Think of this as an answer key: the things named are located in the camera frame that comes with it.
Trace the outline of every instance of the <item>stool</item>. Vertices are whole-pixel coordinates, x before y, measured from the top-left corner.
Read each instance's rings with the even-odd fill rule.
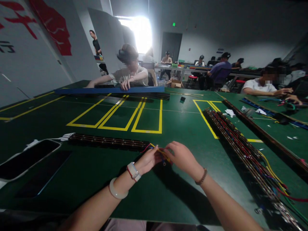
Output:
[[[185,86],[185,89],[187,89],[188,85],[190,84],[191,82],[191,89],[193,89],[193,87],[195,86],[195,82],[197,81],[197,76],[188,76],[188,80],[187,80],[187,83],[186,83],[186,86]]]
[[[236,80],[233,86],[230,88],[230,92],[241,93],[242,87],[245,83],[246,81],[244,80]]]

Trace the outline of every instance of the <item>cardboard box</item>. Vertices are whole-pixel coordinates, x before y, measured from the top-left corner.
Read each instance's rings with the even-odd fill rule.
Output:
[[[184,88],[182,81],[169,80],[167,84],[171,84],[171,88]]]

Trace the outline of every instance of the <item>black shirt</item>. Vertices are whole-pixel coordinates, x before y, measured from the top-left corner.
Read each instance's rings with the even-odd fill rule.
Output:
[[[96,49],[96,55],[102,54],[102,52],[100,52],[100,53],[97,52],[98,50],[100,50],[100,46],[99,46],[98,40],[93,40],[93,46]]]
[[[235,67],[242,68],[241,64],[232,63],[232,68],[235,68]]]

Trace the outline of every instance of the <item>red stool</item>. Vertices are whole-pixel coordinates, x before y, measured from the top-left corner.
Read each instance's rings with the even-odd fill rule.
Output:
[[[195,82],[197,81],[197,78],[198,78],[197,76],[192,76],[192,75],[188,76],[188,80],[187,80],[185,89],[187,89],[190,82],[192,82],[191,89],[193,89],[193,87],[195,86]]]

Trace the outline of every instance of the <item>window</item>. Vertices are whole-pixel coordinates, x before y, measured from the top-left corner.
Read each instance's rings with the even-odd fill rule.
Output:
[[[117,17],[122,25],[127,26],[135,35],[138,53],[145,54],[152,46],[151,24],[146,17]]]

